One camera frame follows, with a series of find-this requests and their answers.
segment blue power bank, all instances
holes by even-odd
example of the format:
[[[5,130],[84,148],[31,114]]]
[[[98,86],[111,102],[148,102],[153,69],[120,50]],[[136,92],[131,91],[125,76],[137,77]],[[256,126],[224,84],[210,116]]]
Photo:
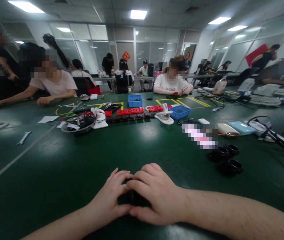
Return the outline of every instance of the blue power bank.
[[[252,133],[255,133],[255,129],[253,127],[250,127],[246,125],[245,123],[236,121],[236,122],[229,122],[228,123],[231,127],[233,127],[235,130],[237,130],[241,135],[249,135]]]

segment ceiling vent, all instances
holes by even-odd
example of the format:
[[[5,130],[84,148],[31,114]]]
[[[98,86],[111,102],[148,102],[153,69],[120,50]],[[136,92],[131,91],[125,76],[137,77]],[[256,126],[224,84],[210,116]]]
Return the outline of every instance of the ceiling vent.
[[[184,13],[193,14],[199,9],[200,9],[199,7],[189,7]]]
[[[54,3],[64,3],[64,4],[68,4],[68,2],[66,2],[66,0],[54,0]]]

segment ceiling light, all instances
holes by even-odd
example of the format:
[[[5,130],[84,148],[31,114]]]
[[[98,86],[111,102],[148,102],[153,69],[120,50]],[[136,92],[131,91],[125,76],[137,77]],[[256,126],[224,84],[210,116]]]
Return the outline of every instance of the ceiling light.
[[[214,24],[214,25],[219,25],[221,23],[226,22],[227,20],[230,20],[231,18],[227,18],[227,17],[219,17],[211,22],[209,22],[209,24]]]
[[[57,29],[62,31],[62,32],[71,32],[71,30],[69,28],[57,28]]]
[[[147,13],[147,11],[131,10],[131,19],[144,20]]]
[[[38,7],[35,7],[33,4],[29,2],[15,2],[15,1],[8,1],[9,3],[15,5],[16,7],[24,10],[25,12],[29,13],[44,13]]]
[[[243,28],[246,28],[246,27],[248,27],[248,26],[239,25],[239,26],[236,26],[236,27],[234,27],[234,28],[228,29],[228,31],[235,32],[235,31],[239,31],[239,30],[241,30],[241,29],[243,29]]]
[[[255,32],[255,31],[258,31],[260,29],[261,29],[261,27],[249,28],[249,29],[245,30],[245,32]]]

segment pink t-shirt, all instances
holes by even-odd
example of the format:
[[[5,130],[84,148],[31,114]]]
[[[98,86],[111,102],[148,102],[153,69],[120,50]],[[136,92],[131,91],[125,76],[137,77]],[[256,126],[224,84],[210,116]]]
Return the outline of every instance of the pink t-shirt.
[[[67,93],[68,89],[77,90],[77,86],[74,82],[73,77],[63,70],[62,71],[62,79],[58,83],[51,82],[46,77],[40,77],[39,74],[34,73],[34,77],[31,79],[29,85],[46,90],[50,93],[51,96],[60,95],[63,93]]]

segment blue basket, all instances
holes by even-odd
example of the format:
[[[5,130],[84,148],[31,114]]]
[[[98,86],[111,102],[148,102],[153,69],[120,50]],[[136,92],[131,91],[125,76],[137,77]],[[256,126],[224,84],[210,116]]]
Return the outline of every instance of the blue basket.
[[[142,96],[141,95],[129,95],[128,96],[128,106],[129,107],[143,107]]]
[[[176,107],[172,107],[169,109],[169,111],[172,111],[170,117],[179,120],[181,118],[187,117],[191,111],[190,108],[184,107],[182,105],[178,105]]]

